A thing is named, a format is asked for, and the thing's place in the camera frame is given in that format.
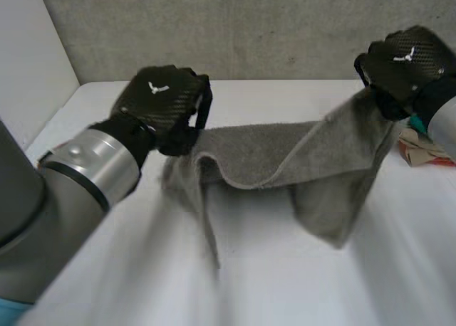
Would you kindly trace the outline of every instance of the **white wall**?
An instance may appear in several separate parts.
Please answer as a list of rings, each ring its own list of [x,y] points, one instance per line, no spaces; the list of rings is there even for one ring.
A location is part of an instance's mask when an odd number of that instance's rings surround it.
[[[0,118],[22,148],[78,86],[43,0],[0,0]]]

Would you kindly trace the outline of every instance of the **towel fold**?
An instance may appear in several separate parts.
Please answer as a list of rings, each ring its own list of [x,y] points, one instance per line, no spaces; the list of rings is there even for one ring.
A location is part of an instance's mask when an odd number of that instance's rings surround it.
[[[201,223],[215,258],[203,189],[219,180],[238,189],[286,186],[302,226],[340,248],[398,133],[365,89],[320,122],[205,130],[188,156],[168,159],[162,187]]]

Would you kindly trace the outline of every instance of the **black ring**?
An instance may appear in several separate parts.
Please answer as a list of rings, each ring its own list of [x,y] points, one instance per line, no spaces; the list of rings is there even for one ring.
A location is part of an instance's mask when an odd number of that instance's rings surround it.
[[[93,198],[100,204],[101,209],[107,213],[109,211],[109,203],[102,191],[89,179],[83,176],[81,173],[75,169],[62,164],[60,162],[50,161],[46,162],[43,165],[43,168],[49,168],[56,172],[66,175],[68,178],[74,180],[80,184],[88,193],[90,193]]]

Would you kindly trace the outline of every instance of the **white bird logo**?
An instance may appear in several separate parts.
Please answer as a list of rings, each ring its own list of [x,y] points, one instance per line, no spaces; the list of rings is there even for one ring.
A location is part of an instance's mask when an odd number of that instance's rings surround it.
[[[412,50],[405,57],[394,57],[394,61],[412,61],[413,54],[415,53],[415,47],[412,47]]]
[[[163,88],[157,88],[155,87],[152,82],[149,82],[149,88],[152,90],[152,93],[153,94],[156,94],[156,93],[161,93],[162,91],[166,91],[168,90],[170,87],[168,85],[164,86]]]

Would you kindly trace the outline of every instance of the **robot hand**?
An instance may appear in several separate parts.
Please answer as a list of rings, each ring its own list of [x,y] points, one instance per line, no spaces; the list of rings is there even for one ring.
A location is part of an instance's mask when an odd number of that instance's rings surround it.
[[[455,54],[431,31],[415,26],[390,34],[370,45],[355,60],[355,69],[366,86],[376,92],[383,116],[401,120],[416,112],[427,125],[442,106],[454,97]],[[436,91],[449,91],[435,98]]]
[[[173,65],[143,68],[114,104],[111,115],[141,121],[153,135],[152,148],[170,156],[187,154],[204,129],[212,101],[207,75]],[[198,112],[196,125],[189,126]]]

